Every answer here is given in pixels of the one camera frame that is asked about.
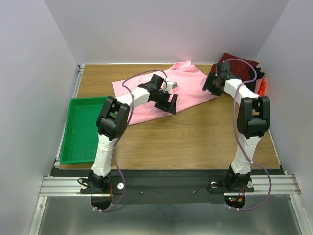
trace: pink cloth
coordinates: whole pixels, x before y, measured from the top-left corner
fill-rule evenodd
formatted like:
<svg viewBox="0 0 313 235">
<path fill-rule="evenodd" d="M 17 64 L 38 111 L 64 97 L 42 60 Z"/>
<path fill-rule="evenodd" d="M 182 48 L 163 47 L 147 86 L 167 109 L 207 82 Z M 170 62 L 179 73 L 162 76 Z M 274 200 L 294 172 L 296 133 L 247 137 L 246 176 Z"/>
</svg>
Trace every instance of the pink cloth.
<svg viewBox="0 0 313 235">
<path fill-rule="evenodd" d="M 207 102 L 216 97 L 209 91 L 202 91 L 207 75 L 203 74 L 196 66 L 192 65 L 190 61 L 175 63 L 164 72 L 166 72 L 170 81 L 175 81 L 178 85 L 178 87 L 173 89 L 173 93 L 178 95 L 176 112 Z M 152 74 L 164 78 L 162 72 L 149 73 L 135 77 L 126 82 L 125 85 L 133 91 L 139 84 L 149 82 Z M 116 97 L 128 93 L 128 91 L 122 87 L 123 81 L 113 82 Z M 151 101 L 136 107 L 130 125 L 171 115 L 168 112 L 155 108 L 154 105 L 155 103 Z"/>
</svg>

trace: black cable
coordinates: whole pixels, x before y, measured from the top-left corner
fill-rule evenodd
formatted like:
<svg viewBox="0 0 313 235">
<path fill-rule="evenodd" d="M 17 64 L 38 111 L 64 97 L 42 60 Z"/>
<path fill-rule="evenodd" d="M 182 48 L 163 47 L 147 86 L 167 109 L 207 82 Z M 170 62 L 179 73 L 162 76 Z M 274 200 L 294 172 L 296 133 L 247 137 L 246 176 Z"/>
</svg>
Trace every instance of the black cable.
<svg viewBox="0 0 313 235">
<path fill-rule="evenodd" d="M 89 185 L 87 184 L 87 183 L 84 183 L 84 182 L 80 182 L 79 180 L 83 180 L 83 178 L 78 178 L 77 179 L 77 182 L 80 184 L 80 185 L 83 185 L 83 186 L 85 186 L 85 187 L 89 187 Z"/>
</svg>

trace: screw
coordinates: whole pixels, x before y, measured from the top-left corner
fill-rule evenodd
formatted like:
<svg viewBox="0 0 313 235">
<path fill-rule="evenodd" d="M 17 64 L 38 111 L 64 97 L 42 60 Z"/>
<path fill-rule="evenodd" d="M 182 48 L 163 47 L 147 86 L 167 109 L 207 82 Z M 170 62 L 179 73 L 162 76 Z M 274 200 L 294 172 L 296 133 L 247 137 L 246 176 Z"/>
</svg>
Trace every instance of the screw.
<svg viewBox="0 0 313 235">
<path fill-rule="evenodd" d="M 253 182 L 252 181 L 249 181 L 248 184 L 247 184 L 248 188 L 253 188 Z"/>
<path fill-rule="evenodd" d="M 124 188 L 124 184 L 123 184 L 123 183 L 118 183 L 118 184 L 117 184 L 117 188 L 118 188 L 119 190 L 122 190 L 122 189 Z"/>
<path fill-rule="evenodd" d="M 217 188 L 217 183 L 215 181 L 211 182 L 211 188 L 213 188 L 213 189 Z"/>
</svg>

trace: metal floor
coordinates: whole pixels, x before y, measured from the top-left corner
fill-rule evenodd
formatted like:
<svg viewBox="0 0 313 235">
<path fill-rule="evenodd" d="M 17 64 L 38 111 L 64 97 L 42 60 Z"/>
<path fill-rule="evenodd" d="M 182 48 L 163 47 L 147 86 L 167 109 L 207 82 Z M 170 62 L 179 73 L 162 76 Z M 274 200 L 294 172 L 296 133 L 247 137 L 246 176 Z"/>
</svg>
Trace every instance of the metal floor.
<svg viewBox="0 0 313 235">
<path fill-rule="evenodd" d="M 245 207 L 264 195 L 246 197 Z M 92 211 L 88 197 L 50 197 L 41 235 L 300 235 L 289 195 L 272 195 L 260 208 L 234 211 L 226 205 L 122 205 Z"/>
</svg>

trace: orange object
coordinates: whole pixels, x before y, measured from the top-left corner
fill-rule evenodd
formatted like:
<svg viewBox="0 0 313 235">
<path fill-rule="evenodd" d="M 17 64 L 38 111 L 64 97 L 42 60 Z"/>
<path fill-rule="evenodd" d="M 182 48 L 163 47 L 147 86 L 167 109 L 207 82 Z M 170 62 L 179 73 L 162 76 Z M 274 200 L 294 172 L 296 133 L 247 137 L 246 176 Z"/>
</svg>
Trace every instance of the orange object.
<svg viewBox="0 0 313 235">
<path fill-rule="evenodd" d="M 266 87 L 266 80 L 263 79 L 260 85 L 259 93 L 258 93 L 259 96 L 264 96 L 265 87 Z"/>
</svg>

